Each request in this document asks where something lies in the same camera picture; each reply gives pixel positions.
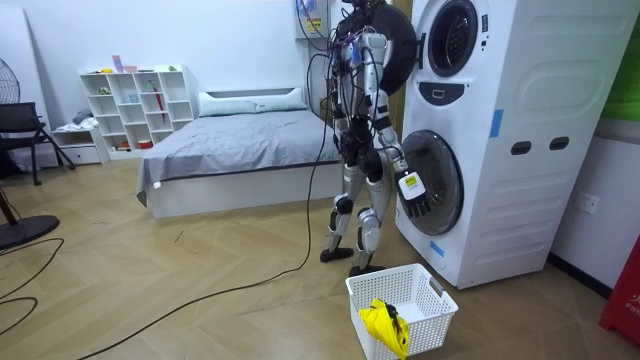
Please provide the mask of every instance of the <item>red object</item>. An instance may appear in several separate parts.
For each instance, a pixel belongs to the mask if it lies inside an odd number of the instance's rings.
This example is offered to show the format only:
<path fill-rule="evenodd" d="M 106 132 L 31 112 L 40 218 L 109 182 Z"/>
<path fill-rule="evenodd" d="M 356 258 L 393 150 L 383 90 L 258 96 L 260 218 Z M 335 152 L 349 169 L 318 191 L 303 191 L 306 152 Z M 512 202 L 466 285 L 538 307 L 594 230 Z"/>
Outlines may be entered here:
<path fill-rule="evenodd" d="M 640 237 L 600 317 L 600 326 L 615 329 L 640 345 Z"/>
<path fill-rule="evenodd" d="M 158 106 L 160 106 L 160 111 L 164 111 L 164 107 L 162 106 L 162 99 L 160 98 L 160 94 L 156 94 L 156 100 L 158 100 Z"/>
<path fill-rule="evenodd" d="M 151 149 L 153 147 L 153 143 L 151 140 L 138 141 L 138 146 L 140 149 Z"/>

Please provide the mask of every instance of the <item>dryer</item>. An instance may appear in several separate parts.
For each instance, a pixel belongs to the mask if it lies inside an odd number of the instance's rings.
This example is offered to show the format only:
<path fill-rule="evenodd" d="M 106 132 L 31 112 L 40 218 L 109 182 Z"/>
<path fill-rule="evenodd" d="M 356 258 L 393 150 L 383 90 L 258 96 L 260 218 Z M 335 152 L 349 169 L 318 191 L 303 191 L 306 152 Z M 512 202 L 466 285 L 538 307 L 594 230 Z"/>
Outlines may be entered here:
<path fill-rule="evenodd" d="M 636 0 L 415 0 L 403 147 L 433 211 L 407 240 L 458 288 L 541 270 Z"/>

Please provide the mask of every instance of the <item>baseboard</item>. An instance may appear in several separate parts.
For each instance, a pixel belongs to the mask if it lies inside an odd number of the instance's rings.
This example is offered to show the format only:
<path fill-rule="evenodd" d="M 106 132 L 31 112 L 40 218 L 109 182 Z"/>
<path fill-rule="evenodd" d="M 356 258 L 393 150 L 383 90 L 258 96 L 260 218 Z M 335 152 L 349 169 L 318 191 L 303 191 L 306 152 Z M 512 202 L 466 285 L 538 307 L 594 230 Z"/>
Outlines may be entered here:
<path fill-rule="evenodd" d="M 607 285 L 605 285 L 605 284 L 601 283 L 600 281 L 596 280 L 593 276 L 587 274 L 586 272 L 584 272 L 584 271 L 578 269 L 577 267 L 571 265 L 569 262 L 567 262 L 566 260 L 562 259 L 558 255 L 553 254 L 553 253 L 549 253 L 549 257 L 547 258 L 547 261 L 551 265 L 553 265 L 553 266 L 557 267 L 558 269 L 562 270 L 567 275 L 569 275 L 572 278 L 576 279 L 582 285 L 588 287 L 589 289 L 594 291 L 596 294 L 602 296 L 603 298 L 609 299 L 609 296 L 611 296 L 611 292 L 613 290 L 610 287 L 608 287 Z"/>

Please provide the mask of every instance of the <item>wooden floor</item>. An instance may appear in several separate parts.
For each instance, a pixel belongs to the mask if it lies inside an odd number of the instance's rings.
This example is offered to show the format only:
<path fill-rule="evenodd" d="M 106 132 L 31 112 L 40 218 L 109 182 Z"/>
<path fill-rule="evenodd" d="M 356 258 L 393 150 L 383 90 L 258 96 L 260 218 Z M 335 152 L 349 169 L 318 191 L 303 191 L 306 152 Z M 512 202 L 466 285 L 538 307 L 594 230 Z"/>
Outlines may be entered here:
<path fill-rule="evenodd" d="M 129 335 L 201 295 L 299 264 L 305 204 L 153 220 L 136 201 L 137 161 L 42 172 L 5 181 L 22 216 L 54 214 L 66 240 L 51 266 L 13 295 L 37 310 L 0 337 L 0 359 L 75 359 Z M 97 359 L 363 359 L 349 319 L 350 260 L 321 264 L 329 201 L 312 203 L 313 252 L 299 272 L 202 301 Z M 374 263 L 421 262 L 389 211 Z M 355 226 L 345 242 L 353 244 Z M 0 257 L 0 295 L 32 276 L 55 244 Z M 639 359 L 640 350 L 596 322 L 604 300 L 548 266 L 462 292 L 442 348 L 415 359 Z M 30 304 L 0 307 L 0 330 Z"/>

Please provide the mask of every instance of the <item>wall outlet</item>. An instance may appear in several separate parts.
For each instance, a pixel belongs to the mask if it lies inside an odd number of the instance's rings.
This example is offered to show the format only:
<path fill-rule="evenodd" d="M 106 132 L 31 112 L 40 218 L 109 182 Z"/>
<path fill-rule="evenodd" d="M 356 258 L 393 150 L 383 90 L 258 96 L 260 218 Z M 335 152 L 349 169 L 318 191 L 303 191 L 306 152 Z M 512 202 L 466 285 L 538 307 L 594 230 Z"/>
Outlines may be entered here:
<path fill-rule="evenodd" d="M 593 215 L 596 213 L 596 210 L 598 209 L 599 201 L 600 201 L 599 197 L 580 191 L 578 192 L 578 196 L 576 196 L 576 202 L 574 205 L 578 209 Z"/>

